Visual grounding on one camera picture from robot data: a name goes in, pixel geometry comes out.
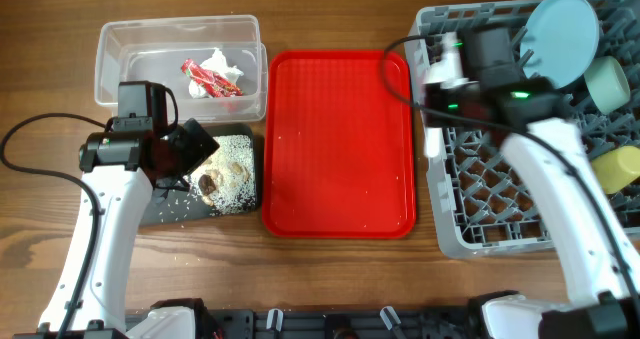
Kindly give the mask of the light blue plate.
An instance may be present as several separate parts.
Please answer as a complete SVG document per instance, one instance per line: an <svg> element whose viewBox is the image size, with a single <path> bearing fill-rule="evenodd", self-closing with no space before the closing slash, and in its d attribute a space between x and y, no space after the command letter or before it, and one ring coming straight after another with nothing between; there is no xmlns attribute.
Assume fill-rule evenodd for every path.
<svg viewBox="0 0 640 339"><path fill-rule="evenodd" d="M561 89L581 77L595 57L599 21L587 0L543 0L529 16L520 53L528 78L547 78Z"/></svg>

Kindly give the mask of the green bowl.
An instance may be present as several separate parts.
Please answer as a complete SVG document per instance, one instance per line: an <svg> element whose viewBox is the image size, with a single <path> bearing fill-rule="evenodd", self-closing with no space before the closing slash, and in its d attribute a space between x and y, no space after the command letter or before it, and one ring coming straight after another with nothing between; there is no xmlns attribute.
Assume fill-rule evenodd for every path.
<svg viewBox="0 0 640 339"><path fill-rule="evenodd" d="M631 90L622 66L612 56L596 58L584 73L585 83L596 108L604 115L630 101Z"/></svg>

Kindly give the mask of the yellow plastic cup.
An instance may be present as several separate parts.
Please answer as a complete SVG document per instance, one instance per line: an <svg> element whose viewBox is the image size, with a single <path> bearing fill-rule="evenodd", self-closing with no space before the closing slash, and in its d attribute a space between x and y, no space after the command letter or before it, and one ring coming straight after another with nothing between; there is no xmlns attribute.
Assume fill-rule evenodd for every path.
<svg viewBox="0 0 640 339"><path fill-rule="evenodd" d="M639 148L622 146L595 158L592 169L606 194L615 194L639 178Z"/></svg>

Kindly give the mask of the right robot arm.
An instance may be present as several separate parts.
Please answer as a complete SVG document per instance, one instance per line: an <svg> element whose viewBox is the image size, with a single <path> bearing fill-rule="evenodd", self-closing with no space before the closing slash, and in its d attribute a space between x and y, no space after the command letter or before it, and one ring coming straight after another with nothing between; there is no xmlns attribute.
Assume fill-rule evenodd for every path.
<svg viewBox="0 0 640 339"><path fill-rule="evenodd" d="M469 302L469 330L482 338L636 338L639 255L622 229L582 146L562 116L562 95L527 78L509 30L447 32L427 70L425 105L434 127L489 130L526 186L559 257L569 302L516 292Z"/></svg>

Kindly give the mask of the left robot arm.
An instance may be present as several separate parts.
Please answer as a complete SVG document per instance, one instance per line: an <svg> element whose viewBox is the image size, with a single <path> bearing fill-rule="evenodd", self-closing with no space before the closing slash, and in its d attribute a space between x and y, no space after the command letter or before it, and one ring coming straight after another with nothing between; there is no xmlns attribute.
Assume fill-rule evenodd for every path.
<svg viewBox="0 0 640 339"><path fill-rule="evenodd" d="M122 82L118 113L79 150L81 205L57 287L35 338L122 338L135 238L155 194L190 189L186 176L219 147L195 120L167 109L173 92L149 81Z"/></svg>

